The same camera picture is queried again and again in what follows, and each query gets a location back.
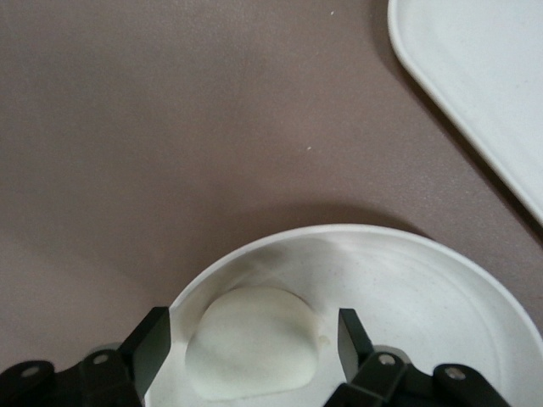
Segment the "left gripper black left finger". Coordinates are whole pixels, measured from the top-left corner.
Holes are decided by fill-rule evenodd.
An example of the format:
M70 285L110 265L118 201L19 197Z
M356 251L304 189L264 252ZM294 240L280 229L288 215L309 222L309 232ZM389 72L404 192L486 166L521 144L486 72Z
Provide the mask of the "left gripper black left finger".
M167 307L154 307L117 348L90 353L57 371L27 360L1 373L2 406L141 406L171 351Z

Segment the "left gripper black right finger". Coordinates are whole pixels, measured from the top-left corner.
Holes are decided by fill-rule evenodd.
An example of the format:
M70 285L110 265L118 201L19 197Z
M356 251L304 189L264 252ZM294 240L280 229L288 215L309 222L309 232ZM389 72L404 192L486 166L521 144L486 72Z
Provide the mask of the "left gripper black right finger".
M354 309L340 309L338 352L345 375L327 406L508 406L478 371L437 365L425 374L395 351L377 351Z

